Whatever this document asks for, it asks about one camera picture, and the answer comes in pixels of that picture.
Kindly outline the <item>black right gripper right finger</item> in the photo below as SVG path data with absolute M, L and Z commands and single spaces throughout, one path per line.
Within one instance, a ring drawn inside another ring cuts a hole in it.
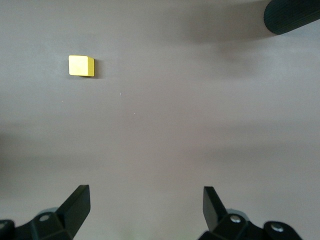
M 263 227 L 251 222 L 239 210 L 225 208 L 212 186 L 203 188 L 202 211 L 208 231 L 200 240 L 300 240 L 301 236 L 290 225 L 279 221 L 267 221 Z

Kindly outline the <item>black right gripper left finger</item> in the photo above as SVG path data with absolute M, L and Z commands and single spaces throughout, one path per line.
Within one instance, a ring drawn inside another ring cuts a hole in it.
M 2 240 L 72 240 L 90 213 L 90 187 L 79 185 L 55 210 L 42 211 L 29 222 L 16 226 L 0 221 Z

